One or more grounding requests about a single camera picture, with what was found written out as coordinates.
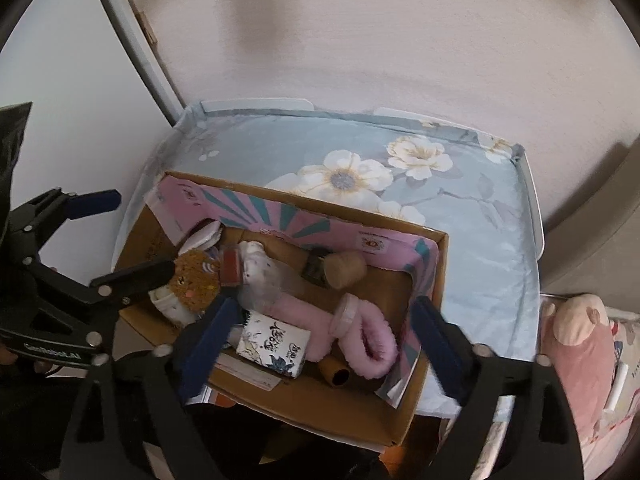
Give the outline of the person left hand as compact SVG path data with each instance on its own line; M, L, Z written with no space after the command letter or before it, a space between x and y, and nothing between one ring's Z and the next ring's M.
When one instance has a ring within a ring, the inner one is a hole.
M1 366L11 366L13 365L18 356L11 352L6 346L0 344L0 365Z

